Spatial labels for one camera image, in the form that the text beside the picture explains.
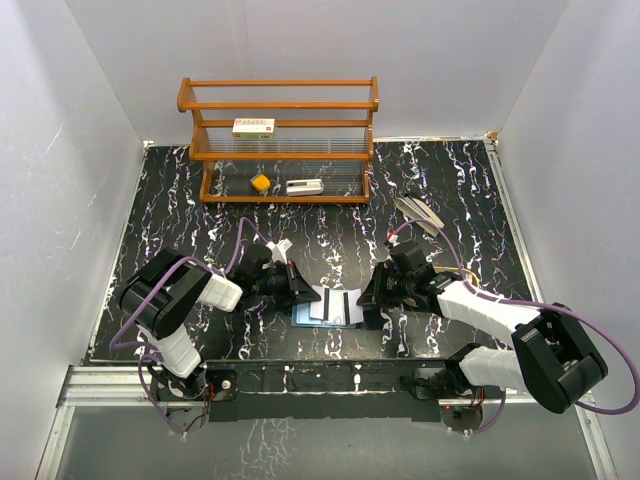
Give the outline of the blue leather card holder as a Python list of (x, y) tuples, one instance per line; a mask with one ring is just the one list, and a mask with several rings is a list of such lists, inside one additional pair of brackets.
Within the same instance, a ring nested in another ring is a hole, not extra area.
[(310, 317), (310, 303), (302, 304), (292, 307), (292, 320), (291, 325), (294, 327), (310, 327), (310, 328), (356, 328), (359, 324), (354, 326), (345, 326), (341, 325), (338, 321), (334, 319), (335, 306), (334, 306), (334, 296), (333, 294), (337, 291), (335, 289), (331, 290), (330, 297), (330, 310), (329, 310), (329, 318), (327, 321), (315, 320)]

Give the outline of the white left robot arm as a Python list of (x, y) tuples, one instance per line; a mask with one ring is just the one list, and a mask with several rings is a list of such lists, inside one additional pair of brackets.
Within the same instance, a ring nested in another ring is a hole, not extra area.
[(270, 242), (246, 247), (224, 274), (163, 249), (128, 280), (119, 307), (150, 342), (149, 352), (160, 359), (159, 370), (148, 369), (156, 382), (178, 397), (194, 399), (203, 394), (207, 376), (185, 326), (188, 314), (198, 303), (235, 312), (255, 296), (270, 297), (283, 308), (321, 299), (295, 262)]

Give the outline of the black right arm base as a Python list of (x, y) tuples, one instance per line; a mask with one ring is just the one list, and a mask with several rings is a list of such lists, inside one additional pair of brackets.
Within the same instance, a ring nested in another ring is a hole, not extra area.
[(470, 384), (456, 369), (416, 369), (411, 375), (401, 376), (399, 386), (416, 400), (463, 400), (462, 404), (439, 405), (439, 408), (445, 432), (448, 435), (461, 435), (465, 440), (492, 428), (506, 406), (506, 392), (502, 391), (496, 412), (490, 420), (485, 421), (485, 387)]

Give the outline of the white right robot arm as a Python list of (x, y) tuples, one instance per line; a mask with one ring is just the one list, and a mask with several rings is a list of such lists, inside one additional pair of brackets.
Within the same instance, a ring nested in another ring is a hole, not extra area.
[(435, 377), (442, 389), (460, 397), (484, 386), (510, 388), (560, 414), (608, 374), (603, 357), (568, 312), (557, 305), (512, 305), (484, 291), (475, 293), (459, 273), (436, 270), (412, 241), (391, 247), (357, 303), (364, 310), (406, 304), (504, 343), (503, 350), (469, 344), (447, 359)]

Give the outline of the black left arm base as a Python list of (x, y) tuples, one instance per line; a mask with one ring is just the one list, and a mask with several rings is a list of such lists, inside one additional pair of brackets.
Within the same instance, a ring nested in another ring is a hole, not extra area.
[(231, 402), (237, 396), (237, 375), (232, 370), (199, 366), (186, 379), (165, 367), (147, 366), (149, 400), (162, 410), (170, 429), (186, 438), (211, 420), (215, 402)]

